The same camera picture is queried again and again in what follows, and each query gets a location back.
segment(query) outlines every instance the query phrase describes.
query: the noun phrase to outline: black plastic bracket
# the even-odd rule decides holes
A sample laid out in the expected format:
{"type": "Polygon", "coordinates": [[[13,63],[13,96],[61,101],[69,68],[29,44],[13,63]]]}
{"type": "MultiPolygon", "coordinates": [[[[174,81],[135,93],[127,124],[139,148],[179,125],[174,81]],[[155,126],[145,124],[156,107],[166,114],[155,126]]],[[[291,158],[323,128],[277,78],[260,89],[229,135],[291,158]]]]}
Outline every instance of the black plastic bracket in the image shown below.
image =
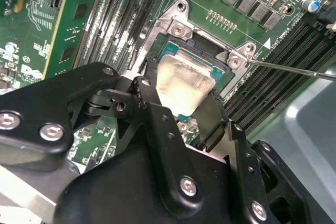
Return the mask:
{"type": "Polygon", "coordinates": [[[210,153],[230,165],[232,219],[237,223],[280,223],[270,211],[257,154],[248,147],[245,132],[238,124],[226,124],[224,137],[210,153]],[[253,203],[262,206],[265,219],[255,214],[253,203]]]}
{"type": "Polygon", "coordinates": [[[74,139],[73,126],[85,99],[113,88],[119,75],[93,63],[0,96],[0,113],[13,113],[19,124],[0,130],[0,164],[34,170],[53,170],[65,160],[74,139]],[[61,128],[57,141],[47,141],[40,130],[47,124],[61,128]]]}

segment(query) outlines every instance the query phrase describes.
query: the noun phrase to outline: dimm slot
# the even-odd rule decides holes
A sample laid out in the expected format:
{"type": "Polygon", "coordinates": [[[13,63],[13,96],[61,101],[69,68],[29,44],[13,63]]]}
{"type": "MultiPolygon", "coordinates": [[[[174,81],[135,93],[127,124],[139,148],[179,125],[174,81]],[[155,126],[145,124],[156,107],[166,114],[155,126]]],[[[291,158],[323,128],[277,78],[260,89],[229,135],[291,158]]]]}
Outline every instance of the dimm slot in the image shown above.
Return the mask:
{"type": "Polygon", "coordinates": [[[115,33],[116,27],[119,26],[121,21],[120,19],[123,16],[124,9],[126,8],[128,1],[129,0],[112,1],[112,4],[103,20],[102,27],[99,31],[99,37],[97,38],[93,53],[91,54],[90,62],[104,62],[106,43],[108,43],[109,38],[112,37],[112,35],[115,33]]]}
{"type": "MultiPolygon", "coordinates": [[[[332,58],[336,54],[336,48],[332,48],[329,50],[329,52],[326,53],[327,57],[322,58],[319,60],[317,64],[314,65],[311,69],[318,70],[320,69],[324,64],[328,62],[329,59],[332,58]]],[[[284,100],[287,100],[293,92],[295,92],[300,86],[302,86],[306,81],[309,80],[309,77],[307,76],[300,76],[297,81],[295,81],[295,84],[291,86],[290,89],[287,89],[286,92],[278,98],[273,105],[267,107],[266,110],[262,111],[259,118],[255,118],[255,120],[250,120],[250,123],[246,125],[247,132],[250,133],[256,126],[258,126],[260,123],[263,122],[264,119],[267,118],[267,116],[274,111],[274,109],[278,108],[279,105],[283,104],[284,100]]]]}
{"type": "MultiPolygon", "coordinates": [[[[300,52],[303,51],[303,49],[307,47],[307,45],[312,45],[317,38],[319,38],[319,35],[317,33],[311,33],[308,36],[308,38],[304,40],[302,39],[303,41],[301,40],[301,42],[298,41],[299,46],[296,47],[294,51],[291,53],[292,57],[285,57],[284,61],[281,61],[280,64],[285,65],[285,66],[296,66],[300,68],[300,66],[297,66],[296,64],[298,60],[300,61],[302,60],[302,54],[300,54],[300,52]]],[[[268,73],[269,74],[267,74],[267,78],[263,82],[259,83],[259,87],[254,92],[254,95],[250,97],[249,99],[245,99],[244,104],[237,107],[238,110],[233,112],[234,114],[237,115],[237,117],[240,117],[241,114],[246,114],[247,107],[249,107],[249,105],[252,102],[254,102],[254,100],[257,97],[262,96],[265,92],[269,93],[270,91],[269,86],[272,85],[272,83],[274,83],[275,80],[279,79],[279,76],[281,76],[283,71],[276,70],[276,71],[269,71],[268,73]]]]}
{"type": "MultiPolygon", "coordinates": [[[[318,71],[333,57],[336,46],[333,41],[324,36],[322,31],[315,30],[312,24],[307,25],[307,23],[309,24],[309,19],[300,21],[280,43],[278,50],[272,52],[267,59],[272,59],[270,61],[272,63],[318,71]]],[[[293,92],[308,79],[309,77],[295,73],[257,68],[228,101],[226,106],[229,110],[226,111],[231,119],[250,133],[270,113],[283,106],[293,92]]]]}
{"type": "Polygon", "coordinates": [[[102,0],[94,0],[91,11],[90,11],[90,16],[86,24],[86,28],[83,32],[81,41],[79,43],[76,59],[73,63],[73,68],[76,68],[79,66],[80,59],[84,57],[83,53],[86,48],[86,44],[88,42],[89,34],[92,29],[94,20],[97,18],[97,12],[99,9],[99,3],[101,3],[102,0]]]}
{"type": "Polygon", "coordinates": [[[80,66],[86,65],[90,62],[92,58],[92,52],[97,46],[98,42],[98,36],[99,32],[102,28],[104,18],[107,15],[107,11],[109,7],[111,6],[111,3],[113,0],[102,0],[99,3],[99,8],[97,10],[97,16],[96,19],[93,21],[91,29],[88,31],[89,36],[88,36],[88,41],[87,43],[84,44],[84,52],[80,60],[80,66]]]}
{"type": "Polygon", "coordinates": [[[117,60],[114,64],[114,54],[118,47],[120,47],[119,39],[122,36],[124,32],[130,31],[130,29],[134,25],[134,18],[137,16],[137,13],[139,12],[141,8],[141,0],[131,0],[127,6],[127,11],[123,16],[123,20],[118,27],[118,30],[114,36],[114,38],[111,38],[111,43],[109,44],[109,47],[107,48],[107,57],[105,59],[105,63],[108,65],[114,65],[115,69],[118,71],[118,63],[117,60]]]}
{"type": "Polygon", "coordinates": [[[122,69],[123,67],[127,67],[126,63],[128,63],[128,60],[131,60],[129,49],[131,46],[134,45],[135,41],[138,39],[141,29],[143,28],[151,10],[153,8],[153,5],[156,0],[144,0],[143,3],[140,5],[142,8],[140,9],[139,13],[137,14],[137,19],[134,20],[134,26],[130,30],[127,43],[124,45],[124,47],[121,50],[121,53],[119,55],[119,63],[117,66],[117,69],[119,71],[123,71],[126,69],[122,69]]]}

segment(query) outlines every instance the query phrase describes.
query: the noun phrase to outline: hex bolt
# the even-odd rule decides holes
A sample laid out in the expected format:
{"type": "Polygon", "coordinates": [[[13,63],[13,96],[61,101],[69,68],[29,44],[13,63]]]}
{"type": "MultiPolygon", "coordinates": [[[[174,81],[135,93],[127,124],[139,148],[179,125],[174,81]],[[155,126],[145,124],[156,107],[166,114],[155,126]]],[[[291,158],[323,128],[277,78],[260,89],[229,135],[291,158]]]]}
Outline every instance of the hex bolt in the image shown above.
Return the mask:
{"type": "Polygon", "coordinates": [[[266,211],[265,209],[262,207],[261,204],[259,204],[258,202],[256,201],[253,201],[252,204],[252,211],[253,213],[255,214],[255,216],[259,219],[259,220],[262,220],[262,221],[265,221],[267,220],[267,214],[266,214],[266,211]]]}
{"type": "Polygon", "coordinates": [[[187,178],[187,177],[183,177],[180,181],[180,187],[182,189],[182,191],[188,195],[188,196],[195,196],[197,193],[197,187],[195,185],[195,183],[187,178]]]}
{"type": "Polygon", "coordinates": [[[60,140],[64,132],[57,124],[47,124],[40,129],[40,136],[47,141],[60,140]]]}
{"type": "Polygon", "coordinates": [[[14,113],[1,113],[0,114],[0,130],[12,130],[18,127],[21,119],[14,113]]]}

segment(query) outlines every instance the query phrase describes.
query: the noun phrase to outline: metal bracket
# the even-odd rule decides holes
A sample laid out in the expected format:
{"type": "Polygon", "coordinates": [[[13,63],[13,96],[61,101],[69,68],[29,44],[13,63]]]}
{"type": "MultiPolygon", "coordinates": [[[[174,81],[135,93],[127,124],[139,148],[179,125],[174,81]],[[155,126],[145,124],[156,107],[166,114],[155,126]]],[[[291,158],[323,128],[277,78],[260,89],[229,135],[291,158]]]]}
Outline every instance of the metal bracket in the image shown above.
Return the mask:
{"type": "Polygon", "coordinates": [[[196,33],[211,41],[215,45],[223,48],[223,50],[230,51],[233,54],[240,56],[241,58],[246,56],[247,51],[245,50],[245,46],[249,47],[250,45],[253,45],[253,49],[248,52],[247,55],[251,58],[254,55],[256,50],[256,45],[254,43],[248,42],[237,49],[233,48],[225,42],[217,39],[213,35],[207,33],[200,27],[197,27],[196,25],[189,22],[188,15],[189,4],[186,0],[177,0],[170,8],[168,8],[168,10],[157,19],[154,27],[148,34],[143,47],[138,53],[137,59],[132,67],[132,71],[139,72],[141,70],[141,66],[143,65],[146,55],[154,44],[159,33],[165,35],[170,34],[185,41],[191,39],[193,37],[193,33],[196,33]]]}

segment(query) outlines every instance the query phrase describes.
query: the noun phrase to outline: ram slot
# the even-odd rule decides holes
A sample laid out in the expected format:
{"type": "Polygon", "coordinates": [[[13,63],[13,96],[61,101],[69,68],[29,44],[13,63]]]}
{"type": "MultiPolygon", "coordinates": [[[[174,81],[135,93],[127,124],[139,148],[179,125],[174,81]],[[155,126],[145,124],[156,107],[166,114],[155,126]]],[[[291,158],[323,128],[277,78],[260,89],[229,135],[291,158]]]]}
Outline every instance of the ram slot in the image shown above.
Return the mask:
{"type": "Polygon", "coordinates": [[[73,63],[74,68],[78,67],[82,58],[86,57],[85,48],[87,47],[87,44],[88,44],[90,32],[94,29],[93,25],[95,23],[95,20],[99,16],[98,11],[100,7],[100,3],[102,3],[102,1],[103,0],[94,0],[94,3],[90,11],[89,19],[85,25],[85,29],[84,29],[84,32],[83,32],[83,35],[82,35],[82,38],[81,38],[81,41],[78,47],[77,56],[76,56],[75,62],[73,63]]]}
{"type": "Polygon", "coordinates": [[[113,0],[97,0],[97,8],[94,12],[91,12],[89,17],[90,24],[87,23],[87,39],[83,37],[81,42],[81,52],[78,51],[77,59],[79,58],[79,66],[86,65],[90,61],[92,51],[96,45],[97,38],[99,36],[99,31],[103,24],[103,19],[107,14],[108,8],[113,0]]]}
{"type": "MultiPolygon", "coordinates": [[[[299,24],[271,52],[267,60],[302,69],[318,71],[336,53],[332,38],[313,28],[315,20],[304,16],[299,24]]],[[[251,133],[271,113],[283,108],[289,97],[309,77],[259,67],[225,104],[228,116],[251,133]]]]}
{"type": "Polygon", "coordinates": [[[132,20],[130,24],[133,24],[128,29],[128,38],[127,42],[120,46],[120,53],[118,53],[118,59],[115,63],[116,69],[118,71],[124,71],[127,68],[127,64],[131,60],[129,49],[134,45],[135,41],[138,39],[141,30],[150,14],[150,10],[153,8],[153,5],[156,0],[140,0],[138,6],[140,9],[137,12],[134,12],[132,15],[132,20]]]}
{"type": "Polygon", "coordinates": [[[111,39],[115,36],[120,26],[129,2],[130,0],[113,0],[108,14],[104,19],[93,53],[91,54],[90,62],[105,61],[107,49],[110,43],[112,43],[111,39]]]}

